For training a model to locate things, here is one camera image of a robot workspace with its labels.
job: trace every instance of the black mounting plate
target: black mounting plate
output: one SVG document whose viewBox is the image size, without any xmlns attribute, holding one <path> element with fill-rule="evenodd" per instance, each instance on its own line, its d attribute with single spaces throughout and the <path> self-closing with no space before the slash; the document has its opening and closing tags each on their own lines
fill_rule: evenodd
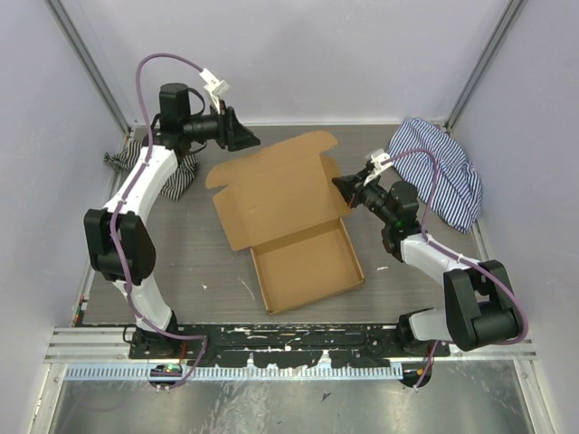
<svg viewBox="0 0 579 434">
<path fill-rule="evenodd" d="M 423 357 L 424 348 L 409 354 L 396 339 L 392 324 L 200 324 L 182 325 L 181 335 L 207 336 L 207 350 L 199 366 L 244 367 L 252 354 L 253 363 L 279 368 L 315 366 L 323 352 L 333 368 L 389 366 L 392 357 Z M 200 341 L 187 341 L 185 359 L 192 363 L 201 349 Z M 447 346 L 439 345 L 436 356 L 450 355 Z M 162 354 L 145 354 L 131 346 L 129 358 L 163 359 Z"/>
</svg>

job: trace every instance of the blue striped shirt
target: blue striped shirt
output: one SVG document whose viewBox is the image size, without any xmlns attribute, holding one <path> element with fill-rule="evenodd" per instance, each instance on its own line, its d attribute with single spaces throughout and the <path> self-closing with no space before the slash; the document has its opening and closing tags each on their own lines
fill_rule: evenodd
<svg viewBox="0 0 579 434">
<path fill-rule="evenodd" d="M 479 173 L 456 140 L 419 118 L 406 119 L 388 147 L 390 156 L 413 148 L 431 151 L 439 162 L 439 182 L 432 210 L 453 228 L 467 232 L 479 217 L 482 185 Z M 416 186 L 426 202 L 432 188 L 432 161 L 424 153 L 394 161 L 404 181 Z"/>
</svg>

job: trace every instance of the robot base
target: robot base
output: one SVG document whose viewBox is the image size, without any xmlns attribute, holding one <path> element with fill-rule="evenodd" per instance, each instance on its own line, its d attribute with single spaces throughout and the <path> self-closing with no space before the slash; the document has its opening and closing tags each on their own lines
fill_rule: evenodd
<svg viewBox="0 0 579 434">
<path fill-rule="evenodd" d="M 171 320 L 166 328 L 168 333 L 180 335 L 175 312 L 171 314 Z M 157 332 L 149 332 L 137 327 L 130 343 L 129 359 L 178 359 L 183 352 L 183 342 L 171 337 L 166 337 Z"/>
</svg>

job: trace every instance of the white cable connector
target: white cable connector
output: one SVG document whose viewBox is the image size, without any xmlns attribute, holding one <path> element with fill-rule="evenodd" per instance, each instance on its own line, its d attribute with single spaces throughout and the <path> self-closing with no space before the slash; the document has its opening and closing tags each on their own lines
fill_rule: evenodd
<svg viewBox="0 0 579 434">
<path fill-rule="evenodd" d="M 214 104 L 217 113 L 221 113 L 221 105 L 219 104 L 219 100 L 221 96 L 229 90 L 229 84 L 224 79 L 220 79 L 215 77 L 213 73 L 207 69 L 202 70 L 199 72 L 201 78 L 205 81 L 203 89 L 207 90 L 209 96 L 211 97 L 211 102 Z"/>
<path fill-rule="evenodd" d="M 376 179 L 388 167 L 392 166 L 392 163 L 386 163 L 386 161 L 390 159 L 390 156 L 383 149 L 376 149 L 372 154 L 365 156 L 365 159 L 372 163 L 374 170 L 366 177 L 364 185 Z"/>
</svg>

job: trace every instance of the gray floor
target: gray floor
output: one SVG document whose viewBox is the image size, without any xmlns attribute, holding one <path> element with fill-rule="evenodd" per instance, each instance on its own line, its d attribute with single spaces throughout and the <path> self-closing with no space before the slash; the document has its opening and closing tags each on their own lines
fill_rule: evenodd
<svg viewBox="0 0 579 434">
<path fill-rule="evenodd" d="M 397 126 L 256 127 L 253 131 L 267 146 L 317 129 L 337 137 L 338 145 L 330 154 L 337 159 L 342 174 L 349 175 L 364 166 L 366 154 L 386 147 Z M 395 322 L 402 313 L 442 305 L 442 289 L 417 269 L 390 257 L 381 242 L 383 224 L 359 207 L 346 218 L 346 227 L 366 275 L 365 285 L 292 312 L 268 315 L 250 252 L 231 251 L 213 206 L 214 192 L 204 187 L 211 167 L 241 154 L 227 153 L 217 145 L 207 147 L 199 155 L 199 179 L 177 203 L 159 197 L 149 216 L 147 228 L 157 248 L 157 283 L 181 323 Z M 391 170 L 381 184 L 388 188 L 398 179 Z M 476 256 L 471 235 L 460 234 L 438 216 L 431 217 L 429 231 L 456 251 Z M 133 321 L 120 293 L 97 275 L 85 324 Z"/>
<path fill-rule="evenodd" d="M 398 381 L 190 382 L 170 393 L 66 382 L 55 416 L 53 434 L 533 432 L 508 361 L 437 362 L 418 392 Z"/>
</svg>

